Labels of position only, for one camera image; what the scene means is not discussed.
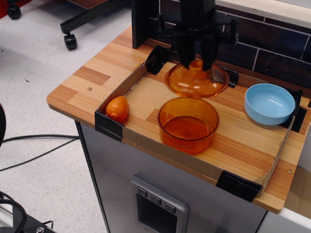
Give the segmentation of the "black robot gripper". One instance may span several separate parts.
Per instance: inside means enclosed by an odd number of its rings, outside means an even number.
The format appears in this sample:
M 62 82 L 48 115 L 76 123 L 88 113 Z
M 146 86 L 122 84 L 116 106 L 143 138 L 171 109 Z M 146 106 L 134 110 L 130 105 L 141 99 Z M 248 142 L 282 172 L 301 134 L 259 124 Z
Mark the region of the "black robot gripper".
M 239 20 L 222 15 L 215 6 L 214 0 L 181 0 L 178 9 L 160 13 L 156 18 L 159 35 L 173 40 L 180 62 L 186 68 L 195 59 L 196 41 L 202 42 L 203 71 L 212 68 L 220 43 L 238 41 Z

